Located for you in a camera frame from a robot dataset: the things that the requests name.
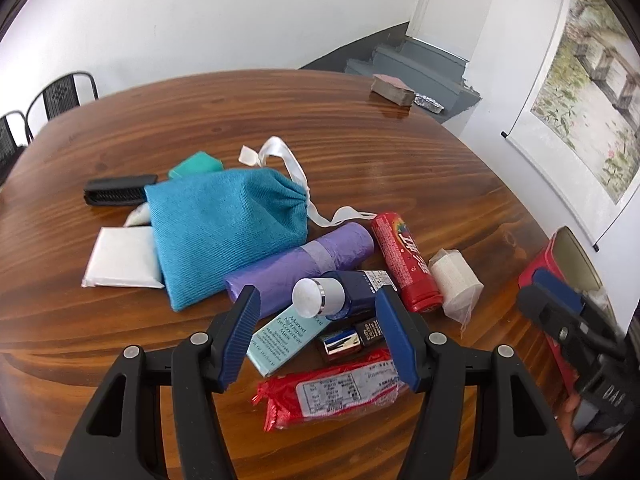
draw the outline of brown box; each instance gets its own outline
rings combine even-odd
[[[398,106],[409,107],[415,99],[415,92],[401,79],[389,75],[374,74],[371,91],[395,102]]]

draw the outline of blue gripper pad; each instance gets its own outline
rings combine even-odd
[[[415,324],[390,285],[383,286],[376,293],[376,317],[400,380],[417,393],[420,387],[417,356],[426,353],[426,343],[422,338],[420,352],[421,338],[419,335],[415,337],[418,334]]]
[[[226,341],[222,342],[222,369],[218,382],[224,390],[238,378],[259,317],[260,292],[252,286],[245,286],[220,329],[220,334]],[[215,338],[214,345],[217,344],[221,343]]]
[[[549,270],[540,268],[533,273],[533,283],[541,286],[556,298],[558,304],[567,310],[580,316],[584,305],[580,294],[575,292],[569,285],[553,275]]]

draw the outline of nutrition label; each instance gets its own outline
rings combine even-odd
[[[325,379],[305,381],[296,394],[305,418],[326,416],[367,404],[399,382],[392,360],[373,363]]]
[[[383,285],[391,285],[394,290],[396,286],[385,270],[363,270],[369,283],[373,287],[373,291],[376,292]]]

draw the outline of staircase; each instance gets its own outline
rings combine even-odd
[[[465,68],[463,59],[414,38],[405,38],[397,48],[380,44],[374,49],[369,62],[349,59],[344,71],[366,77],[373,74],[399,77],[416,92],[444,106],[439,114],[421,108],[443,123],[481,99],[477,92],[464,84]]]

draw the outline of screw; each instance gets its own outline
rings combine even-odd
[[[209,340],[209,335],[206,332],[196,332],[192,334],[189,341],[194,345],[204,345]]]
[[[500,354],[502,357],[513,357],[513,353],[513,348],[511,348],[509,345],[498,346],[498,354]]]
[[[127,359],[138,357],[138,354],[140,354],[140,348],[135,345],[127,346],[122,353],[122,355],[124,355],[124,357],[126,357]]]
[[[431,341],[434,345],[444,345],[447,342],[447,336],[445,336],[442,332],[431,332],[429,334],[429,341]]]

